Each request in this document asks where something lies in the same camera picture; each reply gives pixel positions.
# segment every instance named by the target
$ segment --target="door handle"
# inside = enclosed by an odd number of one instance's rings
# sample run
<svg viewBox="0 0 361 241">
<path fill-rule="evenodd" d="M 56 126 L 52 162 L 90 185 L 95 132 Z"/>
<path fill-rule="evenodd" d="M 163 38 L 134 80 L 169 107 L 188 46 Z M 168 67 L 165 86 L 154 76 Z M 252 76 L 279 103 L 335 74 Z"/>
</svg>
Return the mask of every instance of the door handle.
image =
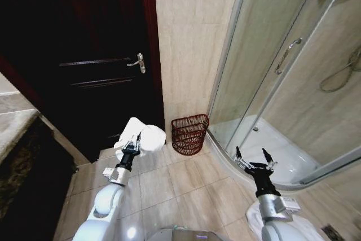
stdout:
<svg viewBox="0 0 361 241">
<path fill-rule="evenodd" d="M 146 66 L 144 65 L 143 54 L 138 53 L 137 57 L 138 57 L 138 60 L 136 62 L 131 63 L 131 64 L 127 64 L 127 66 L 131 67 L 131 66 L 135 66 L 135 65 L 139 64 L 140 72 L 141 73 L 146 73 Z"/>
<path fill-rule="evenodd" d="M 299 45 L 301 42 L 302 42 L 302 38 L 298 38 L 298 39 L 294 40 L 294 41 L 287 47 L 286 51 L 284 51 L 283 56 L 282 56 L 280 62 L 278 62 L 277 67 L 276 67 L 276 69 L 275 69 L 275 73 L 276 73 L 277 75 L 282 74 L 283 71 L 281 71 L 280 68 L 281 68 L 284 60 L 287 58 L 289 51 L 292 49 L 293 46 Z"/>
</svg>

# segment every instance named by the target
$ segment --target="bathroom floor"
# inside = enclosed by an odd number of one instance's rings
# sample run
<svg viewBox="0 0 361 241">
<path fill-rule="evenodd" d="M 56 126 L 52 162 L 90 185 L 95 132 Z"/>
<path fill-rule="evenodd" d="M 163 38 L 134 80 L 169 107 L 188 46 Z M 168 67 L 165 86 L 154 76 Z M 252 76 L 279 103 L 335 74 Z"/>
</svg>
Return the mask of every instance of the bathroom floor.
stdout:
<svg viewBox="0 0 361 241">
<path fill-rule="evenodd" d="M 107 184 L 103 169 L 117 161 L 114 151 L 106 149 L 96 163 L 80 166 L 73 176 L 54 240 L 72 239 L 88 216 L 96 193 Z M 361 236 L 353 224 L 355 219 L 360 221 L 359 214 L 343 204 L 328 186 L 316 185 L 296 198 L 302 215 L 318 229 L 330 223 L 346 240 Z M 209 142 L 195 156 L 182 156 L 168 143 L 160 152 L 135 159 L 116 240 L 146 240 L 158 229 L 173 225 L 217 231 L 233 241 L 256 240 L 245 217 L 255 200 L 251 187 L 236 182 L 213 159 Z M 130 228 L 132 233 L 135 229 L 134 237 L 127 236 Z"/>
</svg>

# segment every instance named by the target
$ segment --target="chrome frame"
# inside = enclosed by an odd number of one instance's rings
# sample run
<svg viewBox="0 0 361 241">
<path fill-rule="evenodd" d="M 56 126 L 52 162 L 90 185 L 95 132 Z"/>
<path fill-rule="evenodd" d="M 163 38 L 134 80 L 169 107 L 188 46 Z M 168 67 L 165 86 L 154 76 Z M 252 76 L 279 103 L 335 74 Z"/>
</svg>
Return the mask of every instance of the chrome frame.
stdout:
<svg viewBox="0 0 361 241">
<path fill-rule="evenodd" d="M 301 5 L 300 11 L 302 10 L 302 7 L 304 6 L 304 4 L 306 3 L 307 0 L 304 1 L 304 3 Z M 216 75 L 216 79 L 213 85 L 213 90 L 212 90 L 212 96 L 211 96 L 211 100 L 209 103 L 209 107 L 208 107 L 208 115 L 210 116 L 212 114 L 212 110 L 213 110 L 213 106 L 214 106 L 214 102 L 217 96 L 217 91 L 219 88 L 219 84 L 221 82 L 221 78 L 222 78 L 222 73 L 224 70 L 224 67 L 226 65 L 226 60 L 227 60 L 227 55 L 228 55 L 228 51 L 232 42 L 232 38 L 234 35 L 234 31 L 235 31 L 235 27 L 236 27 L 236 23 L 237 23 L 237 17 L 240 13 L 241 10 L 241 6 L 242 6 L 242 2 L 243 0 L 235 0 L 235 5 L 233 7 L 232 10 L 232 15 L 231 15 L 231 19 L 230 19 L 230 25 L 228 27 L 227 30 L 227 35 L 226 35 L 226 40 L 223 46 L 223 50 L 222 50 L 222 54 L 221 54 L 221 59 L 218 65 L 218 70 L 217 70 L 217 75 Z M 289 62 L 286 64 L 285 68 L 284 68 L 284 72 L 280 75 L 280 78 L 278 80 L 276 80 L 275 85 L 273 86 L 272 90 L 269 92 L 267 98 L 265 99 L 265 102 L 263 103 L 261 109 L 259 110 L 259 113 L 257 114 L 256 119 L 253 122 L 253 125 L 250 126 L 250 129 L 247 133 L 247 135 L 245 136 L 245 138 L 243 139 L 240 148 L 242 146 L 242 144 L 246 141 L 247 137 L 249 136 L 250 132 L 252 131 L 252 127 L 255 126 L 255 124 L 257 123 L 257 121 L 259 120 L 259 118 L 261 117 L 261 115 L 263 114 L 265 108 L 267 107 L 267 105 L 269 104 L 269 102 L 272 100 L 272 98 L 274 97 L 275 93 L 278 91 L 279 86 L 281 85 L 281 83 L 284 81 L 284 79 L 286 78 L 289 70 L 293 67 L 293 65 L 295 64 L 295 62 L 298 59 L 298 56 L 300 55 L 300 53 L 303 51 L 303 47 L 307 44 L 309 38 L 315 33 L 318 25 L 320 24 L 320 22 L 322 21 L 322 19 L 325 17 L 326 13 L 328 12 L 328 10 L 330 9 L 330 7 L 332 6 L 332 3 L 334 2 L 334 0 L 326 0 L 324 5 L 323 5 L 323 10 L 321 10 L 320 16 L 315 20 L 314 22 L 314 27 L 312 28 L 312 31 L 307 35 L 307 37 L 304 37 L 303 40 L 305 41 L 305 43 L 303 44 L 303 46 L 301 46 L 301 48 L 296 52 L 296 54 L 294 55 L 294 57 L 292 59 L 289 60 Z M 238 173 L 241 173 L 243 177 L 246 177 L 246 175 L 240 170 L 240 168 L 237 168 L 237 164 L 232 161 L 232 159 L 226 154 L 225 150 L 222 148 L 222 146 L 217 142 L 217 140 L 215 139 L 214 135 L 208 130 L 207 133 L 209 139 L 211 140 L 211 142 L 214 144 L 214 146 L 216 147 L 216 149 L 218 149 L 218 157 L 222 160 L 223 164 L 226 164 L 228 169 L 231 169 L 230 167 L 235 167 L 236 170 L 238 171 Z M 351 151 L 341 157 L 339 157 L 336 160 L 333 160 L 332 162 L 328 163 L 327 165 L 319 168 L 319 170 L 314 171 L 313 173 L 311 173 L 309 176 L 305 177 L 304 179 L 302 179 L 302 183 L 300 184 L 296 184 L 296 185 L 278 185 L 275 184 L 275 186 L 280 189 L 280 190 L 299 190 L 299 189 L 303 189 L 305 187 L 308 187 L 312 184 L 314 184 L 315 182 L 320 181 L 321 179 L 329 176 L 330 174 L 332 174 L 333 172 L 339 171 L 340 169 L 343 170 L 345 168 L 348 168 L 348 165 L 350 165 L 352 162 L 359 160 L 361 158 L 361 148 L 358 148 L 354 151 Z"/>
</svg>

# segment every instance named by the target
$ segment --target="floor drain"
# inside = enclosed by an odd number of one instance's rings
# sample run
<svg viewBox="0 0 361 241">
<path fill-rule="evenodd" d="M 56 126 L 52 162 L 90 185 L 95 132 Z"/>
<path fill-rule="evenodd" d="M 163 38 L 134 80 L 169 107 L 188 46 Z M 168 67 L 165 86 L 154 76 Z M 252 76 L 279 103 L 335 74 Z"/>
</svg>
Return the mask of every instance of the floor drain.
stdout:
<svg viewBox="0 0 361 241">
<path fill-rule="evenodd" d="M 345 241 L 344 238 L 330 224 L 321 228 L 331 241 Z"/>
</svg>

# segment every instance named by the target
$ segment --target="door frame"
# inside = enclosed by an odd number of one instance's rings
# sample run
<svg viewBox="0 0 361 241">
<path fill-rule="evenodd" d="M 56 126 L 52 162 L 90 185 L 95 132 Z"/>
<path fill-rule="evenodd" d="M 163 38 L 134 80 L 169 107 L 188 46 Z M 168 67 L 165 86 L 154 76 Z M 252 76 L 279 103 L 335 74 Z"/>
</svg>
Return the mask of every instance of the door frame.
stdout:
<svg viewBox="0 0 361 241">
<path fill-rule="evenodd" d="M 146 33 L 148 40 L 148 48 L 146 59 L 147 69 L 151 72 L 154 99 L 152 103 L 155 104 L 156 112 L 153 114 L 156 116 L 157 123 L 162 130 L 165 129 L 164 121 L 164 105 L 163 105 L 163 93 L 162 93 L 162 79 L 161 79 L 161 64 L 160 64 L 160 52 L 159 52 L 159 38 L 158 38 L 158 23 L 157 23 L 157 11 L 156 0 L 142 0 L 143 12 L 146 20 Z M 29 100 L 45 117 L 51 116 L 51 109 L 47 107 L 44 99 L 28 84 L 14 66 L 2 55 L 0 55 L 0 72 Z M 57 121 L 54 121 L 54 125 L 63 133 L 61 125 Z"/>
</svg>

